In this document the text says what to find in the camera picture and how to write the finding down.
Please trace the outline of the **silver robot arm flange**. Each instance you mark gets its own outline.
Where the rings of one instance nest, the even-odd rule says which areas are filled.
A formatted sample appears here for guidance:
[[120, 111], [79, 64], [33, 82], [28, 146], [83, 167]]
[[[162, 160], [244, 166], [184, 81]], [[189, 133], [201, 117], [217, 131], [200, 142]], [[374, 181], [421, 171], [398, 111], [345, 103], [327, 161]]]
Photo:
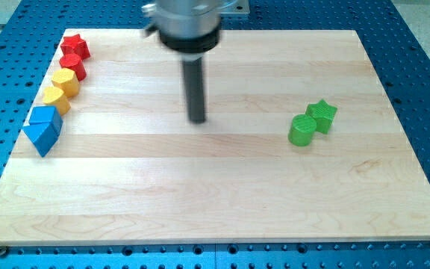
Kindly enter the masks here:
[[205, 53], [219, 43], [222, 15], [236, 7], [236, 1], [227, 0], [154, 0], [141, 7], [150, 18], [145, 35], [158, 33], [160, 42], [176, 52]]

